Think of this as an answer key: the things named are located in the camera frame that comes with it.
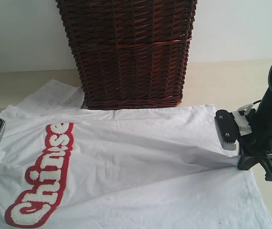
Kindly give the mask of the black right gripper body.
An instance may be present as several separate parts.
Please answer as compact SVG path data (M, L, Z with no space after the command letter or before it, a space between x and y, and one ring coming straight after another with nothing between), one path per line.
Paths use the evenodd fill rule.
M272 135L268 135L261 140L253 135L244 135L238 138L238 142L239 155L241 153L253 155L259 159L259 164L261 163L262 157L272 155Z

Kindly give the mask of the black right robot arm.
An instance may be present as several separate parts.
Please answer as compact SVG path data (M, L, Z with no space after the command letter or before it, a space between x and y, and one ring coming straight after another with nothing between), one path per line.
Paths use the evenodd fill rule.
M252 133L238 139L241 155L238 169L249 170L259 163L265 170L265 180L272 182L272 65L268 85L257 109L246 115Z

